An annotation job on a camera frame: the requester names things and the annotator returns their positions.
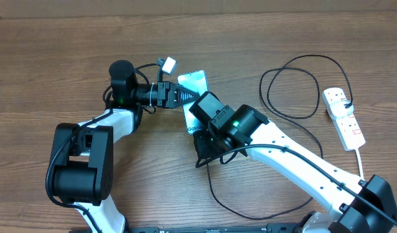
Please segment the Galaxy smartphone blue screen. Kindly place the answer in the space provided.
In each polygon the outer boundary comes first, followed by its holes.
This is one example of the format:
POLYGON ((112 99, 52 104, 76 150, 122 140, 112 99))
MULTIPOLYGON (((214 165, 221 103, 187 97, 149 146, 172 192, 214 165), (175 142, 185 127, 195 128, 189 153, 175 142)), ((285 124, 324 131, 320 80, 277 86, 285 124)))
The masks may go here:
POLYGON ((204 70, 198 70, 180 74, 177 77, 177 82, 195 94, 195 96, 192 96, 194 99, 192 102, 183 105, 187 133, 192 135, 196 131, 204 130, 203 124, 189 111, 189 109, 205 91, 209 90, 206 73, 204 70))

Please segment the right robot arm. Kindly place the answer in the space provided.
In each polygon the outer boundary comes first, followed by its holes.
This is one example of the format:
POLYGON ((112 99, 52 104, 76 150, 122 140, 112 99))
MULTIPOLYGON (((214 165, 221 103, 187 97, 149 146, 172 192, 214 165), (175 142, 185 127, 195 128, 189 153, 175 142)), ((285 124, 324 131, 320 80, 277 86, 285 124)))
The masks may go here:
POLYGON ((262 162, 316 200, 324 212, 308 214, 296 232, 389 232, 397 227, 397 206, 390 184, 377 175, 369 181, 310 152, 256 109, 233 110, 209 91, 189 111, 208 131, 196 142, 196 167, 230 153, 262 162))

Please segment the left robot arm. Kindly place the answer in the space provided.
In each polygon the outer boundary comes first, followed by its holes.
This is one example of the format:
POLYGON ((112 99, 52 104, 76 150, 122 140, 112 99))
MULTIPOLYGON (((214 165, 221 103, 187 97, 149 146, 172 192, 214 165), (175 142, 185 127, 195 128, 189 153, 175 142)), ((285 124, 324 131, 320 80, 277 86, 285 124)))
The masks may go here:
POLYGON ((198 99, 194 91, 163 79, 173 73, 176 63, 171 57, 158 59, 155 83, 139 83, 141 69, 127 60, 112 63, 111 84, 102 96, 104 113, 79 124, 57 125, 46 193, 54 204, 77 210, 89 232, 130 231, 111 197, 114 143, 137 130, 149 107, 175 109, 198 99))

